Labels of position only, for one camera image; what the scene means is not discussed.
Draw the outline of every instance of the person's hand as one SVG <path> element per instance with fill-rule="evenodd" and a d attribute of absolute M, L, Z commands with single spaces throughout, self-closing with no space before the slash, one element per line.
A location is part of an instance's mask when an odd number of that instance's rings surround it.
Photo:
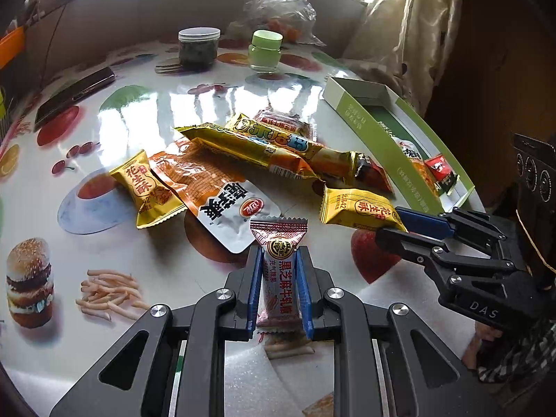
<path fill-rule="evenodd" d="M 469 370 L 477 369 L 477 353 L 481 348 L 481 341 L 488 340 L 493 342 L 496 338 L 502 336 L 502 331 L 493 327 L 487 326 L 483 323 L 475 322 L 475 335 L 469 342 L 469 346 L 463 353 L 461 361 Z"/>
<path fill-rule="evenodd" d="M 502 336 L 502 331 L 495 329 L 494 327 L 490 327 L 484 325 L 483 323 L 479 323 L 478 321 L 475 322 L 475 334 L 481 340 L 488 340 L 489 342 L 494 342 L 495 338 L 499 338 Z"/>

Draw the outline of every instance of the jar lid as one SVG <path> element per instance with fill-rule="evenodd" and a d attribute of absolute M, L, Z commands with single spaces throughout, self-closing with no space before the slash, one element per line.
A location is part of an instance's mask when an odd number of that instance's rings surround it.
<path fill-rule="evenodd" d="M 282 44 L 282 35 L 273 31 L 257 30 L 253 33 L 253 41 L 251 43 L 255 47 L 266 48 L 269 50 L 280 50 Z"/>
<path fill-rule="evenodd" d="M 209 28 L 206 26 L 198 26 L 196 28 L 187 28 L 178 33 L 178 40 L 184 42 L 207 42 L 216 40 L 220 37 L 218 28 Z"/>

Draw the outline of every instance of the orange snack package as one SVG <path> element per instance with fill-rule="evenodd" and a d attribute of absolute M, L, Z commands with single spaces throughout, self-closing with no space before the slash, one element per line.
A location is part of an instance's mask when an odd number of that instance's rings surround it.
<path fill-rule="evenodd" d="M 150 157 L 152 170 L 230 252 L 242 252 L 255 236 L 249 218 L 278 216 L 280 209 L 225 156 L 181 138 Z"/>

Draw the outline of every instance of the snack bar wrapper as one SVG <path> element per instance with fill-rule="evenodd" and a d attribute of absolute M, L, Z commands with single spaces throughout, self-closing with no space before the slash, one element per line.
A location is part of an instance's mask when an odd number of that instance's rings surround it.
<path fill-rule="evenodd" d="M 137 214 L 137 228 L 154 226 L 187 209 L 182 201 L 151 172 L 144 150 L 110 175 L 129 191 Z"/>
<path fill-rule="evenodd" d="M 438 185 L 447 195 L 450 194 L 458 181 L 458 175 L 452 170 L 446 162 L 443 154 L 425 160 L 425 164 L 429 167 L 434 178 L 438 181 Z"/>
<path fill-rule="evenodd" d="M 151 167 L 187 208 L 230 252 L 255 239 L 251 216 L 278 216 L 280 209 L 241 174 L 227 158 L 185 138 L 150 157 Z"/>
<path fill-rule="evenodd" d="M 361 189 L 325 188 L 320 220 L 324 224 L 377 230 L 393 227 L 407 232 L 388 199 Z"/>
<path fill-rule="evenodd" d="M 325 180 L 330 175 L 341 179 L 347 186 L 356 186 L 359 181 L 383 192 L 393 192 L 383 168 L 368 155 L 338 152 L 283 128 L 255 121 L 244 114 L 231 118 L 226 128 L 296 153 L 307 161 L 320 179 Z"/>
<path fill-rule="evenodd" d="M 285 113 L 276 112 L 269 108 L 260 110 L 254 119 L 257 122 L 282 128 L 290 133 L 295 133 L 316 142 L 316 124 L 302 122 Z"/>
<path fill-rule="evenodd" d="M 436 185 L 434 184 L 433 179 L 429 175 L 429 171 L 425 166 L 425 162 L 419 153 L 419 150 L 415 147 L 410 141 L 404 141 L 396 136 L 392 136 L 392 139 L 396 142 L 396 144 L 400 147 L 401 151 L 405 154 L 406 157 L 412 162 L 413 167 L 417 170 L 419 175 L 423 178 L 429 189 L 432 191 L 433 195 L 438 196 L 438 191 L 436 190 Z"/>
<path fill-rule="evenodd" d="M 307 232 L 307 220 L 257 218 L 251 220 L 251 231 L 264 251 L 263 295 L 269 320 L 298 322 L 295 250 Z"/>
<path fill-rule="evenodd" d="M 226 153 L 241 160 L 267 168 L 270 172 L 287 178 L 318 178 L 299 155 L 271 145 L 253 136 L 235 133 L 215 124 L 177 127 L 188 139 L 195 139 L 204 146 Z"/>

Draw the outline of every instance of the logo on package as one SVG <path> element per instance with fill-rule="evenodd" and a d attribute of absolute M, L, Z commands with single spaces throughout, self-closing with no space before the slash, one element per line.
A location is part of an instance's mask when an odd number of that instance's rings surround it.
<path fill-rule="evenodd" d="M 259 213 L 264 206 L 265 203 L 258 197 L 247 199 L 243 204 L 241 204 L 240 215 L 244 218 L 249 218 L 250 216 Z"/>
<path fill-rule="evenodd" d="M 269 254 L 275 259 L 287 259 L 294 252 L 293 243 L 285 238 L 274 238 L 268 242 Z"/>

